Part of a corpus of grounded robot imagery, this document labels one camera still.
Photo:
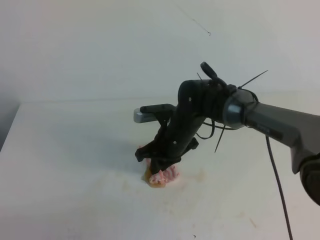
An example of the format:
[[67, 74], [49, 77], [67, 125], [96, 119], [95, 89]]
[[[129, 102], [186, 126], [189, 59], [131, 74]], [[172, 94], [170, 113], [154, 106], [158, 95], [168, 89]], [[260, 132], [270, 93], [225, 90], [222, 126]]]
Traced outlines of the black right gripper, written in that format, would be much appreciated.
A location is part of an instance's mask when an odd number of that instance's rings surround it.
[[205, 119], [223, 122], [226, 84], [219, 80], [186, 80], [178, 90], [178, 104], [162, 136], [139, 147], [138, 162], [151, 159], [152, 175], [181, 161], [181, 156]]

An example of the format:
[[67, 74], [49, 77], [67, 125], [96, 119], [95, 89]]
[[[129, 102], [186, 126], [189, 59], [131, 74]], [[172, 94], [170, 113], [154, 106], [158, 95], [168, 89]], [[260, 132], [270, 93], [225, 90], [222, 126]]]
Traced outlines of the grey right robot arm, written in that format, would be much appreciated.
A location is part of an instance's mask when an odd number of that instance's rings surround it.
[[250, 127], [290, 148], [291, 168], [308, 196], [320, 201], [320, 118], [317, 115], [263, 104], [255, 95], [218, 80], [186, 80], [178, 104], [142, 106], [160, 123], [153, 141], [139, 148], [139, 162], [151, 160], [153, 174], [181, 161], [198, 146], [195, 136], [206, 119], [232, 129]]

